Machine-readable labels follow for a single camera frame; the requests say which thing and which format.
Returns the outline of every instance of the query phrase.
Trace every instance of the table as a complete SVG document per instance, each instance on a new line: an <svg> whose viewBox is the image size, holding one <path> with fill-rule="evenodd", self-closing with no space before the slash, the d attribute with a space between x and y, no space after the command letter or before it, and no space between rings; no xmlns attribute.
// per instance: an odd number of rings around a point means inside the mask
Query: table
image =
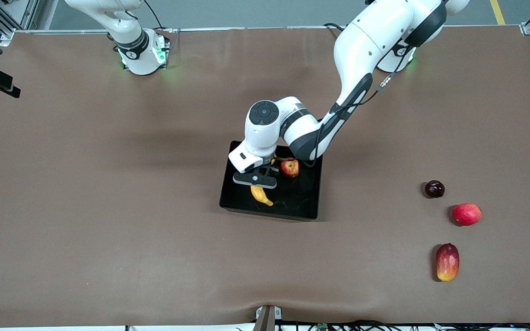
<svg viewBox="0 0 530 331"><path fill-rule="evenodd" d="M0 327L242 323L263 304L286 320L530 322L518 27L447 27L419 48L325 153L318 222L219 208L254 101L297 96L317 117L334 103L333 33L182 33L148 77L104 35L17 34L0 56L22 89L0 93ZM432 179L444 197L421 195ZM451 222L464 202L482 222ZM449 242L461 269L436 282Z"/></svg>

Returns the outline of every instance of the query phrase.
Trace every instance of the red apple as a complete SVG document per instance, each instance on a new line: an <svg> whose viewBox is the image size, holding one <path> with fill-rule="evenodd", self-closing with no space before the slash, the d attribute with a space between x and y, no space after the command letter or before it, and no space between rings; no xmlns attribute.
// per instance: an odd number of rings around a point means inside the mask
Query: red apple
<svg viewBox="0 0 530 331"><path fill-rule="evenodd" d="M448 243L437 250L437 278L440 281L452 281L459 272L459 251Z"/></svg>
<svg viewBox="0 0 530 331"><path fill-rule="evenodd" d="M289 178L296 178L300 173L298 160L282 161L282 172Z"/></svg>
<svg viewBox="0 0 530 331"><path fill-rule="evenodd" d="M476 224L482 218L482 210L473 203L462 203L453 209L453 217L461 226Z"/></svg>

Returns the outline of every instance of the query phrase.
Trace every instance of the banana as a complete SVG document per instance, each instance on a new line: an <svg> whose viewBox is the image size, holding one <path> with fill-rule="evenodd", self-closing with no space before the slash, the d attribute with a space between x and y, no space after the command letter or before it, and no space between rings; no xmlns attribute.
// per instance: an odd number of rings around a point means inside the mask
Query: banana
<svg viewBox="0 0 530 331"><path fill-rule="evenodd" d="M256 201L265 203L265 205L268 205L269 207L273 205L273 201L267 199L267 195L265 195L263 187L251 186L251 194L253 195Z"/></svg>

